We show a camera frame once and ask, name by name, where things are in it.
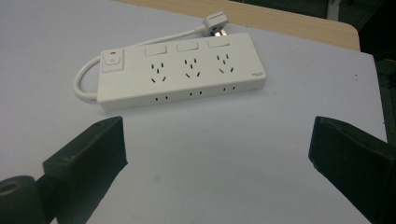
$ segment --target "power strip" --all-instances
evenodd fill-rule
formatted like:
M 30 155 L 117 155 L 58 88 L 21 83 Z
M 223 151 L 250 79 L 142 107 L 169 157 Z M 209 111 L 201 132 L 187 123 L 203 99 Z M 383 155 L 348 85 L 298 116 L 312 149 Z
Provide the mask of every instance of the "power strip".
M 105 111 L 260 90 L 266 75 L 248 34 L 101 53 L 97 102 Z

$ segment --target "table surface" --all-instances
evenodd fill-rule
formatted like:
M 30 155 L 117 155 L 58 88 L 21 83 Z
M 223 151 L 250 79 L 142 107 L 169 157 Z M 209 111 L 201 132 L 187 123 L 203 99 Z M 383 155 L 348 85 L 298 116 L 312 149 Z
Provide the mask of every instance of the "table surface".
M 299 36 L 335 46 L 360 50 L 358 31 L 351 25 L 296 13 L 257 7 L 228 0 L 117 0 L 143 7 L 183 13 L 204 18 L 224 11 L 230 22 Z
M 261 91 L 106 114 L 73 93 L 85 62 L 202 19 L 107 0 L 0 5 L 0 179 L 38 179 L 79 133 L 122 116 L 129 164 L 89 223 L 369 223 L 308 149 L 316 116 L 386 140 L 371 55 L 229 24 L 229 35 L 252 38 L 267 74 Z M 84 90 L 97 90 L 98 72 Z

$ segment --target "power cord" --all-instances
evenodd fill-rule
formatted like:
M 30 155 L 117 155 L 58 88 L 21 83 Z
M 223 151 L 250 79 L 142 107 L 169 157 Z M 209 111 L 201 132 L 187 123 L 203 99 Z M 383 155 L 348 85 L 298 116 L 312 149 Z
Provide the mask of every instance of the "power cord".
M 174 40 L 178 39 L 181 37 L 189 36 L 189 35 L 195 35 L 195 34 L 204 34 L 204 36 L 219 36 L 219 35 L 226 35 L 224 31 L 224 26 L 228 23 L 227 17 L 225 16 L 224 12 L 218 12 L 213 15 L 210 15 L 206 17 L 203 21 L 203 23 L 199 26 L 196 26 L 192 30 L 189 30 L 187 32 L 183 32 L 177 35 L 168 35 L 156 39 L 152 39 L 149 41 L 145 41 L 139 44 L 133 45 L 133 47 L 136 46 L 142 46 L 142 45 L 148 45 L 148 44 L 156 44 L 156 43 L 162 43 L 165 41 L 169 40 Z M 76 95 L 79 97 L 86 99 L 86 100 L 92 100 L 95 101 L 97 98 L 97 92 L 85 92 L 81 89 L 80 87 L 80 82 L 84 75 L 92 68 L 94 65 L 100 62 L 100 55 L 96 56 L 95 58 L 91 59 L 89 62 L 87 62 L 82 68 L 77 72 L 76 77 L 73 82 L 73 87 Z

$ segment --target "white cable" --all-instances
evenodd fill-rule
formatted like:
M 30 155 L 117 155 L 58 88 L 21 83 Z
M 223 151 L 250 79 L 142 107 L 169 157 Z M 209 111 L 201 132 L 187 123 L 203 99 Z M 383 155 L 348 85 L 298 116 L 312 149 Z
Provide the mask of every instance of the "white cable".
M 145 41 L 139 44 L 135 44 L 133 45 L 134 47 L 136 46 L 141 46 L 141 45 L 147 45 L 147 44 L 155 44 L 155 43 L 161 43 L 164 41 L 168 41 L 168 40 L 173 40 L 173 39 L 178 39 L 181 37 L 185 37 L 188 35 L 194 35 L 194 34 L 199 34 L 202 33 L 205 30 L 205 26 L 204 25 L 200 25 L 195 27 L 192 30 L 189 30 L 187 32 L 183 32 L 177 35 L 168 35 L 168 36 L 164 36 L 164 37 L 160 37 L 160 38 L 156 38 L 156 39 L 152 39 L 149 41 Z M 90 60 L 89 62 L 87 62 L 76 74 L 76 77 L 74 79 L 74 91 L 75 93 L 86 100 L 96 100 L 98 93 L 97 92 L 85 92 L 81 89 L 81 87 L 79 86 L 82 78 L 84 77 L 84 75 L 87 73 L 88 70 L 90 70 L 91 67 L 93 67 L 94 65 L 96 65 L 97 63 L 100 62 L 100 56 L 95 57 L 94 59 Z
M 100 56 L 95 57 L 94 59 L 90 60 L 89 62 L 87 62 L 84 66 L 82 66 L 82 68 L 77 72 L 77 75 L 74 79 L 74 91 L 75 93 L 83 98 L 83 99 L 87 99 L 87 100 L 96 100 L 98 93 L 96 92 L 85 92 L 81 89 L 81 87 L 79 86 L 80 81 L 82 80 L 82 78 L 84 77 L 85 73 L 87 73 L 88 70 L 90 70 L 90 68 L 94 65 L 96 65 L 97 63 L 100 62 Z

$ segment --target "brand logo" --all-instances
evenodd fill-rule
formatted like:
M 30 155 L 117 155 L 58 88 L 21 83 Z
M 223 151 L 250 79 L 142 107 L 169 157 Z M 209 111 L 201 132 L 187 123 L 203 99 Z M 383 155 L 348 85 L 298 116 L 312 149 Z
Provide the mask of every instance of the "brand logo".
M 251 75 L 254 76 L 254 77 L 260 77 L 260 76 L 264 75 L 264 72 L 252 73 Z

